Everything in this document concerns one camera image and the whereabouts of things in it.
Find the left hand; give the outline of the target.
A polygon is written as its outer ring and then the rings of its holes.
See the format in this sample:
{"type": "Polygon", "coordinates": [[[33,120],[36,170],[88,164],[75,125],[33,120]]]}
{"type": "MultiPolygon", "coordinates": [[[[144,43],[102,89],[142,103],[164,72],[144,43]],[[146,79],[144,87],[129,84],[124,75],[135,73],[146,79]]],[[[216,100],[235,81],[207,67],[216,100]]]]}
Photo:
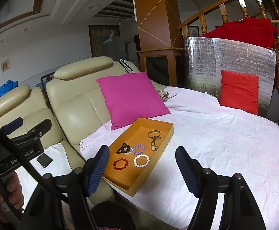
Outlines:
{"type": "Polygon", "coordinates": [[[18,225],[23,204],[24,196],[16,172],[0,177],[0,222],[18,225]]]}

